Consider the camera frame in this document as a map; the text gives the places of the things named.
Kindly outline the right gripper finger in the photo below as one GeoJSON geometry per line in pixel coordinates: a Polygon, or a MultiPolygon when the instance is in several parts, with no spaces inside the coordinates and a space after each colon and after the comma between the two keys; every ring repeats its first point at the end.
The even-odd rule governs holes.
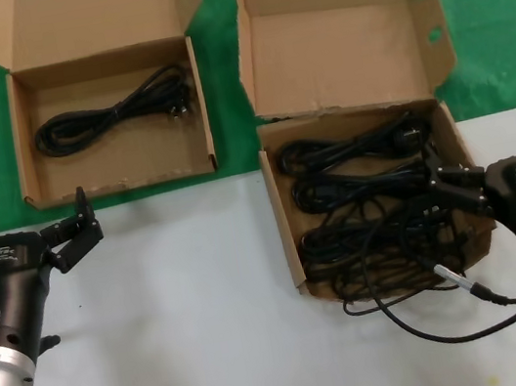
{"type": "Polygon", "coordinates": [[[423,147],[422,158],[429,188],[440,204],[477,216],[493,213],[484,195],[486,171],[483,166],[468,168],[444,165],[430,144],[423,147]]]}

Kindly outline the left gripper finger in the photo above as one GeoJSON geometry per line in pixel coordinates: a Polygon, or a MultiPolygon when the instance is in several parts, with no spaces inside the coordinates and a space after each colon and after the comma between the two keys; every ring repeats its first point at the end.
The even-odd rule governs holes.
{"type": "Polygon", "coordinates": [[[75,191],[74,214],[40,231],[49,249],[49,263],[67,274],[104,238],[95,210],[83,188],[75,191]]]}

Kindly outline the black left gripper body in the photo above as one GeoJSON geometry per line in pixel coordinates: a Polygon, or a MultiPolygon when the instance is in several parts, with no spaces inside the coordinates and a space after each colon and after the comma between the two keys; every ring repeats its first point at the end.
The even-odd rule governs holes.
{"type": "Polygon", "coordinates": [[[36,232],[0,236],[0,347],[35,361],[50,288],[47,243],[36,232]]]}

